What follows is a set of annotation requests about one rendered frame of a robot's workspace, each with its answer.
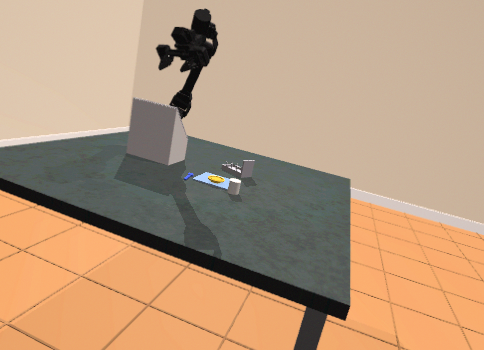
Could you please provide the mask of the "yellow plate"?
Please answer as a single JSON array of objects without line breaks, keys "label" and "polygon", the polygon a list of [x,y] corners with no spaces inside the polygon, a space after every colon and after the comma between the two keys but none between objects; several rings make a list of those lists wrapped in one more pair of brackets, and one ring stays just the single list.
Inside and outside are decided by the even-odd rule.
[{"label": "yellow plate", "polygon": [[208,179],[212,182],[212,183],[216,183],[216,184],[220,184],[222,182],[225,181],[224,178],[222,177],[219,177],[219,176],[208,176]]}]

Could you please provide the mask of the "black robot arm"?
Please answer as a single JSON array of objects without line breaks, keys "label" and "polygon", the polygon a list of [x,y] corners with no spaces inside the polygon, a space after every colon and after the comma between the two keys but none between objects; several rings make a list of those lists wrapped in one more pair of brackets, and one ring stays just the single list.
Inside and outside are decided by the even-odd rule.
[{"label": "black robot arm", "polygon": [[[195,10],[192,19],[191,30],[184,27],[174,27],[170,35],[175,42],[174,48],[176,49],[177,45],[187,45],[186,47],[190,49],[193,46],[194,39],[196,38],[199,41],[200,46],[206,47],[209,59],[211,59],[211,57],[214,56],[218,46],[218,33],[216,31],[215,24],[210,21],[211,15],[209,10],[207,10],[206,8],[204,8],[204,10]],[[206,39],[212,40],[213,44],[211,42],[207,42]],[[181,120],[183,119],[183,117],[187,116],[191,108],[192,90],[202,68],[203,66],[190,70],[190,73],[186,79],[183,88],[173,96],[169,104],[169,106],[174,106],[178,108]]]}]

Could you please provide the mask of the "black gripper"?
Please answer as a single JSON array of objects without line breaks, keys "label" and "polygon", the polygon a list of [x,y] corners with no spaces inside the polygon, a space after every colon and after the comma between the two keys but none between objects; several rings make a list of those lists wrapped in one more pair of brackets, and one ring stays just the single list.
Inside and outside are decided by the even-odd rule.
[{"label": "black gripper", "polygon": [[160,58],[158,69],[164,69],[171,65],[174,56],[180,57],[181,60],[186,60],[180,68],[180,72],[191,70],[194,68],[207,66],[210,62],[206,47],[200,46],[199,41],[195,38],[193,46],[188,49],[187,45],[177,45],[176,50],[171,50],[168,45],[158,45],[156,52]]}]

